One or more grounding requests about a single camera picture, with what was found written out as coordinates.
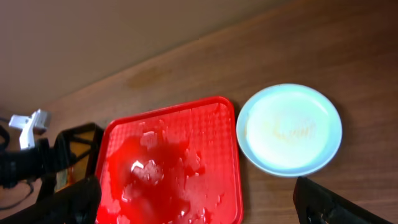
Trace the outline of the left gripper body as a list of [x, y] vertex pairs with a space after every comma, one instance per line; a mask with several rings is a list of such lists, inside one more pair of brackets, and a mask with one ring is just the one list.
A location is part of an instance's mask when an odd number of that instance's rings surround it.
[[13, 188], [19, 181], [39, 178], [69, 167], [72, 153], [64, 139], [49, 145], [48, 139], [39, 139], [35, 147], [19, 152], [1, 153], [1, 185]]

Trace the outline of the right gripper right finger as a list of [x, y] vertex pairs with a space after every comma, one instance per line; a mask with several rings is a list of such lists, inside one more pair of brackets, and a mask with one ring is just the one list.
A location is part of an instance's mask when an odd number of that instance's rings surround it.
[[306, 177], [298, 177], [293, 201], [300, 224], [391, 224]]

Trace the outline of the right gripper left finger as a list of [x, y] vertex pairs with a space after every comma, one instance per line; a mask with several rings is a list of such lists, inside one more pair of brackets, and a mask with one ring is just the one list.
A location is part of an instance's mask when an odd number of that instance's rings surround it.
[[100, 201], [100, 182], [91, 176], [6, 217], [1, 224], [94, 224]]

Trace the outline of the white plate top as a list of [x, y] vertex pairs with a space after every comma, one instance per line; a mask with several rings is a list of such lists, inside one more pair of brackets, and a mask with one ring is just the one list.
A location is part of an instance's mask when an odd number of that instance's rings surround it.
[[279, 177], [309, 175], [325, 167], [343, 140], [334, 104], [313, 88], [284, 83], [250, 97], [239, 112], [236, 136], [246, 158]]

